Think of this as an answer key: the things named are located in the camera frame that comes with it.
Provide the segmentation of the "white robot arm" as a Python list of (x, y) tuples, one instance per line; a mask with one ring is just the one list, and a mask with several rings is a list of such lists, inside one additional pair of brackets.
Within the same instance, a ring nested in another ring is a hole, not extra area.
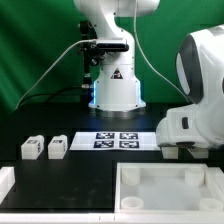
[[(144, 108), (134, 73), (137, 36), (118, 27), (115, 19), (150, 14), (160, 0), (73, 1), (96, 31), (92, 48), (103, 54), (89, 107), (104, 114)], [(191, 104), (167, 111), (156, 129), (157, 145), (224, 145), (224, 24), (188, 34), (176, 56), (176, 70)]]

